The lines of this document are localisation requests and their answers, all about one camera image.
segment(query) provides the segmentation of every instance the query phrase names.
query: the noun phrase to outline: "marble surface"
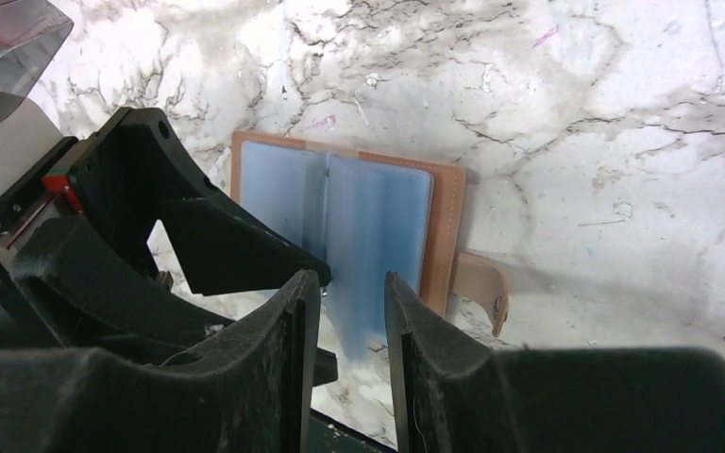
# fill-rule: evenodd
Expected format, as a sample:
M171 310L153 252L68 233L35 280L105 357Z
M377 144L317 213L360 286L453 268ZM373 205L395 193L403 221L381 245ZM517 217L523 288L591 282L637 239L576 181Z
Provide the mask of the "marble surface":
M461 244L512 283L501 338L455 299L457 326L493 347L725 357L725 0L53 3L76 26L31 97L63 132L162 108L222 188L236 128L456 163ZM260 303L181 280L223 314ZM342 361L313 406L392 444L386 362Z

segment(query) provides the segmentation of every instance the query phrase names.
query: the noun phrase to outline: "screw hole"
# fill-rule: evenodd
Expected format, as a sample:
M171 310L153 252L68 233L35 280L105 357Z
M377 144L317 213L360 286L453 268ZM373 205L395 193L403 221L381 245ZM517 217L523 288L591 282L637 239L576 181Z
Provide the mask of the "screw hole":
M212 184L212 181L210 181L210 178L207 176L204 176L204 185L207 186L207 189L210 189L211 191L218 192L220 189L215 187L215 184Z
M197 361L200 361L202 357L198 354L194 354L193 352L180 352L176 354L175 356L172 356L170 359L165 361L162 366L180 366L180 365L189 365L191 363L196 363Z
M157 126L160 128L160 134L162 134L163 139L171 136L171 132L168 131L168 126L163 121L160 121Z

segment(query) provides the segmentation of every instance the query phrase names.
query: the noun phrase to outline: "black plastic part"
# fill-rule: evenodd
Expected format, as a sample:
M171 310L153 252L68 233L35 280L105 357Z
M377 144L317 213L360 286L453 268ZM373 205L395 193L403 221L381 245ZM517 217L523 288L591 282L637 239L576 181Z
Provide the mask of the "black plastic part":
M157 273L145 240L161 220L194 293L275 289L301 269L329 284L325 262L210 183L162 110L119 109L76 147L69 178L77 197L99 236L141 274Z
M307 451L319 310L317 276L299 272L163 366L0 352L0 451Z
M497 352L398 275L385 291L400 452L725 451L725 361L715 353Z
M18 223L25 211L42 198L45 194L42 177L76 143L76 137L63 137L0 196L0 231L6 231Z
M136 354L146 350L144 359L154 362L177 347L181 350L198 344L214 332L214 327L233 322L170 294L151 278L134 272L92 225L77 215L49 219L40 225L15 257L11 275L64 345L108 345L123 338L127 341L123 347L136 348ZM134 340L110 335L111 343L103 343L99 339L105 331L83 322L133 335ZM337 379L333 354L321 351L316 363L318 385Z

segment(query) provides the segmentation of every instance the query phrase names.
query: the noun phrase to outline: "brown leather wallet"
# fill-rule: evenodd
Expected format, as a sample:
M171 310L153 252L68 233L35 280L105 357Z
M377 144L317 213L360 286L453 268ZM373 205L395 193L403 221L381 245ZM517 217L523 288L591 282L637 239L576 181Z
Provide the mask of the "brown leather wallet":
M509 301L507 284L494 261L457 252L457 233L463 214L465 171L457 166L396 158L382 154L343 148L327 143L235 131L232 134L229 196L241 202L241 161L243 143L273 144L295 150L329 152L352 159L362 159L424 170L433 178L430 221L424 250L424 265L419 295L432 310L446 314L449 290L480 304L498 335L507 320Z

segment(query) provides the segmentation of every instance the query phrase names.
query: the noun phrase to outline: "blue notebook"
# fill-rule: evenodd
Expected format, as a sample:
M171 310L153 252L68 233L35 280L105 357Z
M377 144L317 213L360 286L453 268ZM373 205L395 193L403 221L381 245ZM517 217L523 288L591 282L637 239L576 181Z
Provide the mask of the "blue notebook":
M324 305L345 354L385 343L384 280L418 292L432 176L331 153L243 142L240 204L332 269Z

